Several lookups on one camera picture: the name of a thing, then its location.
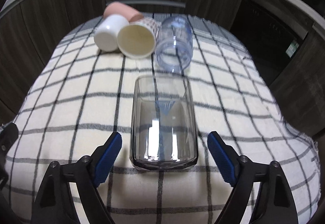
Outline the cream patterned paper cup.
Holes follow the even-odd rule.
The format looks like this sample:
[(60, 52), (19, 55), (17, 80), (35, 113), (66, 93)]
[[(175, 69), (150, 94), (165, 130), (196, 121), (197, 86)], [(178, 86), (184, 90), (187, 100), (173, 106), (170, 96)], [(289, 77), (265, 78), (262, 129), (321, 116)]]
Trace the cream patterned paper cup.
[(143, 59), (150, 56), (156, 47), (158, 23), (150, 17), (123, 27), (117, 35), (119, 50), (128, 58)]

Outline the checkered white black cloth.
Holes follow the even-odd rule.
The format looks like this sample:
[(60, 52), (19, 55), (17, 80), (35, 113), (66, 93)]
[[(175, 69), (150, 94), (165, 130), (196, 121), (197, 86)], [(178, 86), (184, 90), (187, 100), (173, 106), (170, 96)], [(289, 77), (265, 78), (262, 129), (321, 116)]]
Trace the checkered white black cloth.
[(321, 197), (320, 162), (312, 139), (290, 127), (244, 45), (230, 32), (189, 17), (193, 59), (186, 70), (198, 127), (197, 164), (181, 171), (139, 172), (129, 160), (135, 80), (160, 74), (155, 58), (132, 60), (100, 53), (93, 34), (99, 19), (78, 26), (55, 48), (32, 85), (15, 124), (19, 138), (5, 164), (3, 193), (23, 223), (49, 163), (76, 162), (114, 129), (123, 147), (99, 193), (116, 223), (213, 223), (230, 193), (207, 148), (216, 131), (252, 161), (279, 161), (307, 223)]

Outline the smoky square glass cup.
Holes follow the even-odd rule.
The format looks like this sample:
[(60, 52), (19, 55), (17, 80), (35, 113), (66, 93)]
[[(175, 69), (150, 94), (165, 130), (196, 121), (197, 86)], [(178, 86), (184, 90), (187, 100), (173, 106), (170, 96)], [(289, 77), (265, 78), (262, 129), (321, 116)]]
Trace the smoky square glass cup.
[(198, 161), (190, 82), (142, 75), (135, 81), (129, 158), (139, 170), (184, 170)]

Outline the clear blue plastic cup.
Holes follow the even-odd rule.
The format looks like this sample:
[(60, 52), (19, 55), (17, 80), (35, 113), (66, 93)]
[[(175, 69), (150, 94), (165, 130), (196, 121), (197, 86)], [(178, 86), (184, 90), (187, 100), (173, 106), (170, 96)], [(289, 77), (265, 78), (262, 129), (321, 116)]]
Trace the clear blue plastic cup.
[(193, 57), (193, 34), (184, 17), (171, 16), (161, 23), (155, 56), (158, 65), (171, 73), (180, 73), (189, 67)]

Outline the white ceramic cup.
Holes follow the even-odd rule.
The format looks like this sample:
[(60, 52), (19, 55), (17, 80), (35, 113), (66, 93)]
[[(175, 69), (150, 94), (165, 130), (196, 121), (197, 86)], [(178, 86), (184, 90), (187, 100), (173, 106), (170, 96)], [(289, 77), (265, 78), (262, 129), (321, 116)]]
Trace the white ceramic cup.
[(94, 42), (99, 50), (113, 52), (118, 49), (117, 36), (120, 30), (129, 25), (128, 20), (118, 14), (109, 15), (96, 29)]

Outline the pink plastic cup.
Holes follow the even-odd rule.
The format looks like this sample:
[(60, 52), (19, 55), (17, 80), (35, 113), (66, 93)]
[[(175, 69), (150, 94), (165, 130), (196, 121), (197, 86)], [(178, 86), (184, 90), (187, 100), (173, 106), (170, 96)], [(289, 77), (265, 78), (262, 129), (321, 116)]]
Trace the pink plastic cup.
[(105, 8), (103, 18), (106, 19), (110, 15), (121, 15), (127, 19), (129, 23), (144, 18), (144, 15), (137, 9), (121, 2), (112, 2)]

